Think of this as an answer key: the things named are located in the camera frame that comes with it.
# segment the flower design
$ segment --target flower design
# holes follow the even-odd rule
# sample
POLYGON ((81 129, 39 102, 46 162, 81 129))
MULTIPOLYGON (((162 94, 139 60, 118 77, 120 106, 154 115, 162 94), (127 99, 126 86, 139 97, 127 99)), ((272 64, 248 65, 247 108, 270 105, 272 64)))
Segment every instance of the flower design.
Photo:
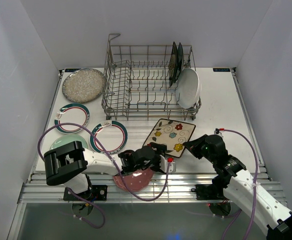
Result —
POLYGON ((175 133, 175 132, 172 132, 171 134, 169 134, 169 137, 171 138, 171 139, 173 139, 174 137, 176 137, 177 136, 177 133, 175 133))
POLYGON ((183 129, 183 125, 180 123, 180 124, 177 124, 175 129, 177 130, 182 130, 183 129))
POLYGON ((176 152, 179 152, 180 150, 183 150, 183 144, 175 144, 174 150, 176 150, 176 152))
POLYGON ((160 131, 155 132, 156 137, 159 137, 160 135, 162 135, 162 133, 160 131))

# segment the dark plate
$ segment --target dark plate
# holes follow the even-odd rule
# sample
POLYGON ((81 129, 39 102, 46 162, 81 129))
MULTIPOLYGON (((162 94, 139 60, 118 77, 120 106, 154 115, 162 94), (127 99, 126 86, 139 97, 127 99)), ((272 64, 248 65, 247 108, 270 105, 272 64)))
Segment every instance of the dark plate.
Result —
POLYGON ((184 51, 183 51, 183 46, 181 43, 178 45, 178 69, 177 69, 177 74, 176 74, 176 79, 174 82, 177 81, 178 77, 180 76, 182 70, 183 70, 183 64, 184 64, 184 51))
POLYGON ((178 50, 176 43, 172 43, 172 50, 171 50, 171 56, 170 61, 168 65, 168 71, 169 71, 169 86, 172 86, 176 79, 176 74, 178 70, 178 50))

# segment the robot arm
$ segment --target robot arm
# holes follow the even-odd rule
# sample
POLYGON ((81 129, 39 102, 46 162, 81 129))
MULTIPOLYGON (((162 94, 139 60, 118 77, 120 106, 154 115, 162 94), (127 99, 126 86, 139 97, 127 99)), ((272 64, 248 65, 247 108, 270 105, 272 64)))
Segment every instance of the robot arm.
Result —
MULTIPOLYGON (((105 154, 90 151, 82 146, 80 141, 73 141, 44 154, 46 183, 49 186, 65 185, 76 194, 90 190, 90 180, 86 173, 100 173, 115 176, 118 170, 123 176, 136 170, 151 168, 165 173, 168 160, 165 158, 165 145, 151 143, 150 146, 133 151, 126 150, 118 155, 112 155, 110 160, 105 154)), ((171 162, 169 173, 176 171, 176 163, 171 162)))
MULTIPOLYGON (((185 142, 184 146, 198 159, 210 161, 217 176, 212 185, 201 188, 214 198, 228 198, 247 215, 253 207, 253 176, 236 157, 228 154, 220 135, 204 135, 185 142)), ((261 185, 256 183, 254 221, 268 240, 292 239, 292 211, 280 204, 261 185)))

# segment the dish rack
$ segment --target dish rack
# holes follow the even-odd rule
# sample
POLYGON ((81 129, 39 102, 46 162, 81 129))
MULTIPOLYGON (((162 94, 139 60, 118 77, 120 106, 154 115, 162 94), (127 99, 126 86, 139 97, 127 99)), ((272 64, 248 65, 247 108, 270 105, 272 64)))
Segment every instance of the dish rack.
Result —
MULTIPOLYGON (((182 108, 175 95, 178 81, 170 87, 169 62, 172 45, 114 45, 108 37, 104 76, 106 83, 101 106, 110 120, 119 117, 135 118, 191 118, 194 120, 201 99, 190 108, 182 108)), ((191 45, 183 45, 184 68, 194 68, 191 45)))

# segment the square plate with flower pattern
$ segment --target square plate with flower pattern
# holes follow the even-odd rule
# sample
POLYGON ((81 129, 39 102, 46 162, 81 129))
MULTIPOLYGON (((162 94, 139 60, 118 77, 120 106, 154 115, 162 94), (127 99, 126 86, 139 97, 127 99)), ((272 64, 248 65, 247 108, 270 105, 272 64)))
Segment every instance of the square plate with flower pattern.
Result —
POLYGON ((196 125, 170 119, 159 119, 150 132, 143 146, 153 142, 167 145, 167 155, 180 158, 185 150, 184 142, 187 142, 196 125))

